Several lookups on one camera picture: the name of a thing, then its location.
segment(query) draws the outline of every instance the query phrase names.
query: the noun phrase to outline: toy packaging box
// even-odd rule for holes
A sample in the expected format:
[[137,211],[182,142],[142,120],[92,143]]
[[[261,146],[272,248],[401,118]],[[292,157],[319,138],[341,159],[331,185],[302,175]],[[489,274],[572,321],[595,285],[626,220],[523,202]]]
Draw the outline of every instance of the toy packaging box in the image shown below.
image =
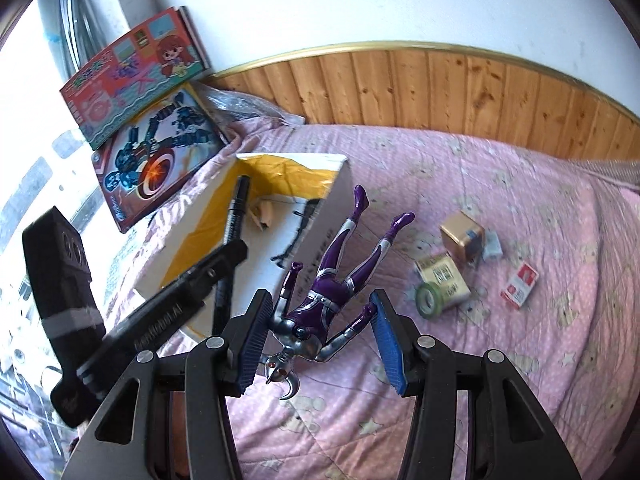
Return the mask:
[[189,84],[121,127],[92,155],[121,232],[168,199],[225,145]]
[[189,78],[206,59],[184,9],[146,20],[89,60],[60,90],[92,149]]
[[[268,200],[272,216],[265,229],[251,215],[244,216],[241,238],[249,251],[247,260],[236,269],[231,315],[244,314],[259,288],[267,289],[275,301],[292,261],[304,265],[292,304],[306,296],[324,251],[353,209],[351,168],[343,155],[236,155],[172,225],[164,248],[145,267],[134,286],[143,298],[150,298],[222,243],[228,205],[236,179],[243,174],[251,178],[249,210],[254,211],[261,201]],[[204,308],[182,327],[197,342],[211,334],[214,296],[210,294]],[[277,349],[276,339],[268,338],[265,349]]]

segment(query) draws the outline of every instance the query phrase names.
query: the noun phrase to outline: pink bedspread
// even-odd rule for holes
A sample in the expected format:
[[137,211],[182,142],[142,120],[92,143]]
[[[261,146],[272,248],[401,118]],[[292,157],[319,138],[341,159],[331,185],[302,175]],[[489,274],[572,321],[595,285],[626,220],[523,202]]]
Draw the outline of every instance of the pink bedspread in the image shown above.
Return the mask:
[[[437,132],[364,126],[287,126],[256,119],[236,124],[233,146],[210,161],[152,222],[147,243],[110,306],[113,325],[132,309],[135,277],[202,186],[234,150],[330,152],[350,158],[354,182],[371,206],[348,243],[347,272],[370,252],[390,219],[416,221],[396,238],[367,288],[335,322],[337,330],[383,287],[400,314],[451,349],[503,350],[522,373],[568,446],[583,478],[596,479],[640,390],[640,200],[571,164],[498,142]],[[497,231],[505,257],[468,270],[472,298],[437,320],[418,316],[413,260],[442,248],[438,226],[462,209]],[[517,311],[500,298],[526,260],[541,277]],[[184,351],[174,336],[165,351]],[[258,379],[228,407],[247,479],[395,479],[413,399],[388,385],[367,328],[327,364],[298,363],[300,393],[287,402]],[[466,395],[458,399],[452,478],[464,478]]]

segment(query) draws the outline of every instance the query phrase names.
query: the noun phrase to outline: plastic bag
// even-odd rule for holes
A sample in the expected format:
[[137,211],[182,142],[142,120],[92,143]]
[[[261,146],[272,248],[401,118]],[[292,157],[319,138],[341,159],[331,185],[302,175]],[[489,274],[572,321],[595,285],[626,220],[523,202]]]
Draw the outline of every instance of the plastic bag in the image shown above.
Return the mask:
[[229,124],[254,117],[276,117],[291,125],[305,123],[304,117],[289,114],[279,106],[255,95],[218,90],[199,82],[192,82],[191,85],[207,113],[225,133]]

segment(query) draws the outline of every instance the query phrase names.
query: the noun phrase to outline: white strap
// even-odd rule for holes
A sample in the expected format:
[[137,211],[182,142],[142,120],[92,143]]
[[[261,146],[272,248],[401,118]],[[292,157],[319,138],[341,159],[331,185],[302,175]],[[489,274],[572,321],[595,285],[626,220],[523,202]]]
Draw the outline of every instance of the white strap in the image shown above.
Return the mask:
[[85,308],[68,308],[42,320],[44,333],[49,339],[102,324],[100,311],[94,306]]

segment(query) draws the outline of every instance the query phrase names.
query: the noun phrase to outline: green tape roll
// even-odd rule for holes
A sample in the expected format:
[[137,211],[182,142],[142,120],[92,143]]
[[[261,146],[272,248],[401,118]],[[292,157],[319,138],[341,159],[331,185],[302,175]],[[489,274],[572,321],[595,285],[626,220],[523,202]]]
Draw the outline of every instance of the green tape roll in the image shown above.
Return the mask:
[[433,319],[439,316],[444,308],[444,298],[438,285],[434,282],[420,285],[415,290],[415,306],[424,319]]

